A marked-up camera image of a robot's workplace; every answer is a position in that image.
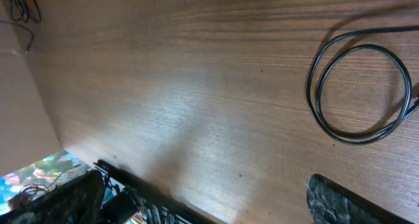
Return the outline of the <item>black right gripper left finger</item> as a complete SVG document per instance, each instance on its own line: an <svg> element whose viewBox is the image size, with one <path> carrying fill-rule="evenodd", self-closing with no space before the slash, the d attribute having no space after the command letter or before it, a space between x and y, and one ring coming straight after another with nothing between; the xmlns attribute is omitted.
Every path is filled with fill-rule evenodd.
<svg viewBox="0 0 419 224"><path fill-rule="evenodd" d="M1 224L105 223L101 215L104 192L101 172L91 170L2 215Z"/></svg>

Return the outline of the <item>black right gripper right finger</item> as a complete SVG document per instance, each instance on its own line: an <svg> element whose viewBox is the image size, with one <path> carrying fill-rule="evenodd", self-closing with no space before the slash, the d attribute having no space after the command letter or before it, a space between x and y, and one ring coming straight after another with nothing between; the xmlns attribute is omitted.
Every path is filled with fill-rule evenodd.
<svg viewBox="0 0 419 224"><path fill-rule="evenodd" d="M314 224L412 224L321 174L304 180Z"/></svg>

